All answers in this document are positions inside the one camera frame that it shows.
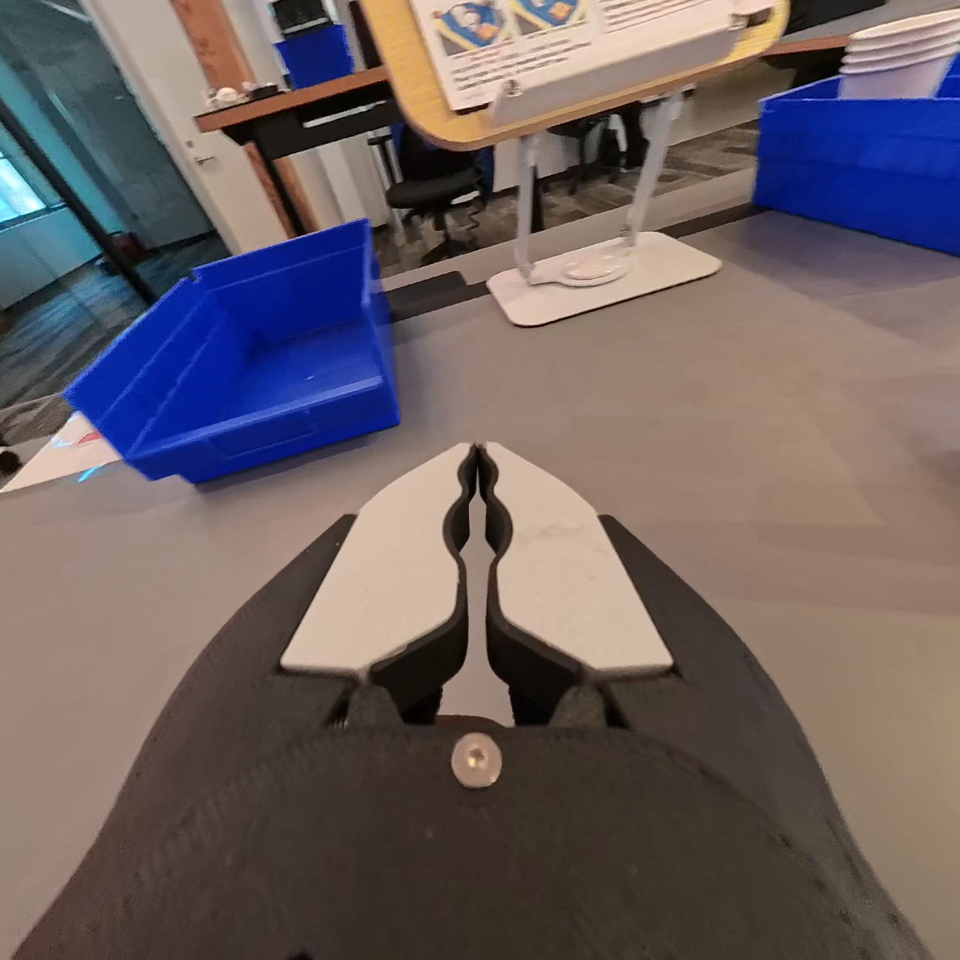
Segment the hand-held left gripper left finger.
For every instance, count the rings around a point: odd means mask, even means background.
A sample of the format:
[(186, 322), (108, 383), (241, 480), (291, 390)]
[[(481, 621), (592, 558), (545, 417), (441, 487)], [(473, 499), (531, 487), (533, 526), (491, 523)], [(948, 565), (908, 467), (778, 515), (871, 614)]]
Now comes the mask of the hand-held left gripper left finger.
[(357, 511), (280, 657), (283, 674), (374, 687), (405, 723), (436, 722), (469, 651), (462, 551), (477, 458), (475, 444), (455, 443)]

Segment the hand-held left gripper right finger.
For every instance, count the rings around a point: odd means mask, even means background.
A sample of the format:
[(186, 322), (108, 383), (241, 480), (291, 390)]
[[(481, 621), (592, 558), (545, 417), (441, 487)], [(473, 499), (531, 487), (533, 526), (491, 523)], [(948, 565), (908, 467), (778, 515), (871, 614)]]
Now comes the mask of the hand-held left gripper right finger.
[(674, 657), (591, 503), (503, 444), (478, 448), (493, 551), (486, 653), (517, 724), (578, 687), (667, 675)]

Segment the blue plastic bin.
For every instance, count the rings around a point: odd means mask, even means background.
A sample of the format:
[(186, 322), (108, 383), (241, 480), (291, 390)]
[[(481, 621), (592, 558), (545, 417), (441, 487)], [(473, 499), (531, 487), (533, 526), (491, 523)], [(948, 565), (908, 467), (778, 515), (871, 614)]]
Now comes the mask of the blue plastic bin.
[(840, 82), (761, 101), (753, 202), (957, 257), (958, 60), (934, 98), (846, 100)]
[(371, 222), (196, 268), (64, 397), (139, 474), (193, 485), (399, 426)]

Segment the grey desk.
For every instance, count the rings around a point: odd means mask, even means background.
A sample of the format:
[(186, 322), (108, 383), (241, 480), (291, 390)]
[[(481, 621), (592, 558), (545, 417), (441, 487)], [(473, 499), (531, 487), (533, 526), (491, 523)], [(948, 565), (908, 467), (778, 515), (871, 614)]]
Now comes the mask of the grey desk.
[(2, 493), (2, 958), (92, 844), (227, 620), (342, 514), (495, 441), (735, 630), (861, 850), (958, 958), (958, 260), (689, 188), (707, 280), (536, 329), (396, 325), (401, 426), (202, 486), (114, 462)]

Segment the brown-top side desk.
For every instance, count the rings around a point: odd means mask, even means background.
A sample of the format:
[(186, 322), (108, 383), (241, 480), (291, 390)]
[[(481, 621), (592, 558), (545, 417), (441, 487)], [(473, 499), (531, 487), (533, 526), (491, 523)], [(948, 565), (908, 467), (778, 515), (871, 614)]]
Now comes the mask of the brown-top side desk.
[(247, 151), (255, 173), (265, 177), (268, 199), (279, 205), (279, 219), (289, 238), (313, 233), (317, 227), (306, 224), (279, 162), (401, 120), (383, 67), (194, 117), (200, 132), (223, 134)]

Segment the black tape patch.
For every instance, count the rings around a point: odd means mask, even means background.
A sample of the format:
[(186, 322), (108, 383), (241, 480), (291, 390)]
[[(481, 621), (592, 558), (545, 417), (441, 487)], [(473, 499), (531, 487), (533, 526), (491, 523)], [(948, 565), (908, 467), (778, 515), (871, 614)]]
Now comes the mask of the black tape patch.
[(390, 323), (394, 325), (488, 294), (486, 282), (468, 283), (461, 271), (445, 271), (386, 291)]

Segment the instruction board on stand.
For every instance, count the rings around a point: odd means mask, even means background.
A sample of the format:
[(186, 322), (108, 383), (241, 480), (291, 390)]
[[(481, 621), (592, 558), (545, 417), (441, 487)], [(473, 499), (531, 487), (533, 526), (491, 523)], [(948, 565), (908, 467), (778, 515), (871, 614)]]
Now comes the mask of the instruction board on stand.
[[(414, 14), (406, 1), (361, 2), (373, 42), (388, 73), (403, 119), (438, 147), (475, 151), (518, 141), (517, 233), (514, 266), (487, 282), (506, 319), (518, 328), (547, 326), (594, 310), (699, 282), (715, 275), (721, 262), (683, 242), (644, 229), (647, 211), (663, 171), (671, 129), (681, 113), (685, 90), (750, 63), (781, 38), (789, 3), (734, 2), (748, 25), (723, 59), (668, 73), (618, 90), (578, 100), (546, 102), (544, 90), (524, 97), (506, 88), (485, 106), (454, 110), (445, 97)], [(615, 113), (630, 104), (654, 101), (650, 146), (626, 221), (617, 236), (536, 261), (530, 241), (536, 168), (543, 133), (594, 114)]]

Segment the laminated sheet with red label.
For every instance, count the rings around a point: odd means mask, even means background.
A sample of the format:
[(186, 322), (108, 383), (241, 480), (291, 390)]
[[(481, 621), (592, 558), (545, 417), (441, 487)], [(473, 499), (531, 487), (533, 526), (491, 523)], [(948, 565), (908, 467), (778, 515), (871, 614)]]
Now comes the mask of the laminated sheet with red label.
[(19, 468), (2, 474), (1, 493), (40, 486), (61, 479), (78, 482), (121, 462), (120, 454), (81, 413), (72, 413), (49, 437), (29, 439), (12, 449)]

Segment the black office chair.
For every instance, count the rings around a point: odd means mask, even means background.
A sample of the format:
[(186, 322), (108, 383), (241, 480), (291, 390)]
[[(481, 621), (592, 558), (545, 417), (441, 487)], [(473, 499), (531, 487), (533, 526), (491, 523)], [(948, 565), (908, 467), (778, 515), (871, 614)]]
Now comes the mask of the black office chair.
[[(405, 122), (390, 124), (389, 131), (400, 180), (386, 190), (386, 203), (391, 210), (429, 219), (441, 235), (438, 245), (421, 258), (421, 266), (477, 250), (479, 214), (494, 193), (494, 148), (448, 150), (427, 141)], [(463, 238), (451, 234), (448, 222), (450, 212), (459, 207), (468, 213)]]

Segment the small blue storage bin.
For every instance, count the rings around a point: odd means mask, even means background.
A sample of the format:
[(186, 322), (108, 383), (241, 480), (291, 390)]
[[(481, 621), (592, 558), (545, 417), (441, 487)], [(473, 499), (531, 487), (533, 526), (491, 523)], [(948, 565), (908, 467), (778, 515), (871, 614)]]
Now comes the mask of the small blue storage bin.
[(341, 24), (290, 34), (272, 46), (292, 90), (305, 90), (355, 72), (349, 36)]

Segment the printed instruction sheet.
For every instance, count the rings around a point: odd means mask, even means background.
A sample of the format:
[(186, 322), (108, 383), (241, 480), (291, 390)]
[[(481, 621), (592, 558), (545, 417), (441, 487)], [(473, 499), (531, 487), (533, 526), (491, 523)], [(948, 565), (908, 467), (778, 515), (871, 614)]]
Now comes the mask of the printed instruction sheet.
[(725, 1), (409, 3), (456, 111), (506, 89), (553, 105), (592, 98), (730, 54), (748, 13)]

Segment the white paper cup green stripe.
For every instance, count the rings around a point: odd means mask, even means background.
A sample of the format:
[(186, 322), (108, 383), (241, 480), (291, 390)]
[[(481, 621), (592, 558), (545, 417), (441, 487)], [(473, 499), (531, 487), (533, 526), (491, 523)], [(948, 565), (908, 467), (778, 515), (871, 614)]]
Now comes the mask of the white paper cup green stripe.
[(845, 62), (841, 66), (837, 98), (840, 100), (894, 100), (934, 98), (958, 49), (926, 54)]

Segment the wooden post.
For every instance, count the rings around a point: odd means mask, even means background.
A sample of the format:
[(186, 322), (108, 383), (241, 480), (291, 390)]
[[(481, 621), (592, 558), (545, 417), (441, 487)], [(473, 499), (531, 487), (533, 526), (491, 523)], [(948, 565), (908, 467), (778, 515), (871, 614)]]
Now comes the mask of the wooden post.
[[(243, 82), (258, 78), (234, 30), (225, 2), (170, 1), (169, 5), (211, 89), (240, 90)], [(246, 143), (243, 150), (287, 238), (317, 230), (318, 223), (302, 184), (297, 174), (287, 169), (289, 163), (282, 160), (277, 169), (265, 162), (256, 143)]]

